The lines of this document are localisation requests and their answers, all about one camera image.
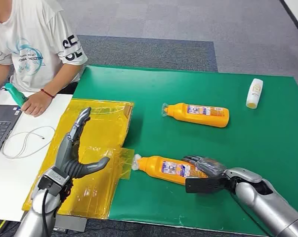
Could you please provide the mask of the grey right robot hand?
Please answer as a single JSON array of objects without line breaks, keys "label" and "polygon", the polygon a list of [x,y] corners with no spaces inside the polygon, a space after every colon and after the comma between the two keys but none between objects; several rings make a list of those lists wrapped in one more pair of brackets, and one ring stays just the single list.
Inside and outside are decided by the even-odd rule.
[{"label": "grey right robot hand", "polygon": [[183,161],[186,161],[190,164],[194,165],[200,171],[206,174],[207,177],[214,178],[221,176],[224,173],[227,168],[223,164],[217,162],[214,159],[202,157],[202,156],[196,156],[196,155],[189,155],[185,156],[182,159]]}]

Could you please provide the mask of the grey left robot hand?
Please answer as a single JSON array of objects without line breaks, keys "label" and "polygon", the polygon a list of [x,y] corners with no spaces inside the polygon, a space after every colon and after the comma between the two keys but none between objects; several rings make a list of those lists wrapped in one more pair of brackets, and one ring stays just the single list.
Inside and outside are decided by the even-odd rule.
[{"label": "grey left robot hand", "polygon": [[80,138],[84,125],[90,119],[90,107],[83,109],[74,122],[71,130],[66,134],[59,146],[54,166],[71,179],[79,179],[86,175],[104,169],[109,161],[109,157],[100,161],[83,164],[78,160]]}]

